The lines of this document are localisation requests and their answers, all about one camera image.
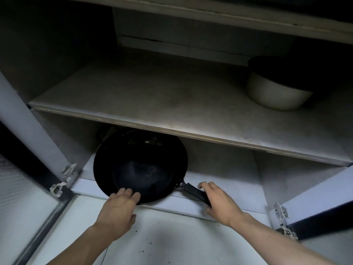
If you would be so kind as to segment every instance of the left hand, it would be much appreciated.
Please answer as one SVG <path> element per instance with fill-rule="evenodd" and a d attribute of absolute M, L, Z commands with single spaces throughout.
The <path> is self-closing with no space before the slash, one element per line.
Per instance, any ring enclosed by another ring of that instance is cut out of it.
<path fill-rule="evenodd" d="M 121 188 L 117 194 L 112 193 L 104 203 L 93 227 L 111 236 L 112 241 L 117 240 L 135 223 L 136 215 L 132 213 L 140 198 L 138 192 L 132 195 L 131 189 Z"/>

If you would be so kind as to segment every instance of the cabinet hinge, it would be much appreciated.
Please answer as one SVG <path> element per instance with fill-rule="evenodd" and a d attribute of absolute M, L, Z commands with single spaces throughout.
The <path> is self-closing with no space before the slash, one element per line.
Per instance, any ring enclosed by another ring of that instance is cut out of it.
<path fill-rule="evenodd" d="M 287 227 L 286 218 L 289 218 L 288 210 L 283 205 L 277 202 L 275 203 L 274 207 L 275 207 L 275 212 L 276 212 L 278 221 L 280 223 L 280 227 L 283 229 L 284 235 L 289 236 L 293 240 L 298 240 L 298 237 L 295 234 L 295 232 L 292 232 Z"/>
<path fill-rule="evenodd" d="M 64 169 L 61 171 L 61 173 L 64 175 L 63 181 L 57 184 L 53 184 L 50 188 L 49 191 L 54 197 L 60 197 L 63 193 L 61 190 L 63 186 L 67 184 L 69 179 L 73 176 L 76 176 L 77 174 L 77 164 L 69 164 L 64 167 Z"/>

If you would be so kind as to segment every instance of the pan handle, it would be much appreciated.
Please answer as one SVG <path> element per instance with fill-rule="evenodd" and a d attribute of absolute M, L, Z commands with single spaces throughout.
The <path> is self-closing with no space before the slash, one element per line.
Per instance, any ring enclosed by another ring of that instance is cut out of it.
<path fill-rule="evenodd" d="M 190 183 L 182 182 L 180 186 L 184 192 L 191 194 L 192 196 L 198 198 L 200 201 L 204 202 L 206 205 L 211 207 L 210 200 L 207 197 L 207 194 L 204 191 L 199 190 L 198 188 L 192 186 Z"/>

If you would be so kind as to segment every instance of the cabinet shelf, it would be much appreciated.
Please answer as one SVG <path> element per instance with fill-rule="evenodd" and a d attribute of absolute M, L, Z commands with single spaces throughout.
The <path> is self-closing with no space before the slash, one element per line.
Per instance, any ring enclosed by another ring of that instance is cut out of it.
<path fill-rule="evenodd" d="M 349 166 L 306 108 L 278 112 L 245 93 L 249 70 L 167 56 L 96 62 L 29 104 L 33 109 Z"/>
<path fill-rule="evenodd" d="M 206 22 L 353 44 L 353 24 L 219 0 L 75 0 Z"/>

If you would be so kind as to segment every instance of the black frying pan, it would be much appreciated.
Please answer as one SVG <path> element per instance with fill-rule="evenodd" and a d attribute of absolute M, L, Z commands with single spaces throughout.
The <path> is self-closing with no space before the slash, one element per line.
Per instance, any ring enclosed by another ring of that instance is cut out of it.
<path fill-rule="evenodd" d="M 162 199 L 180 188 L 211 206 L 204 191 L 184 182 L 187 167 L 188 154 L 178 137 L 125 128 L 99 147 L 93 173 L 107 196 L 120 188 L 141 193 L 139 205 Z"/>

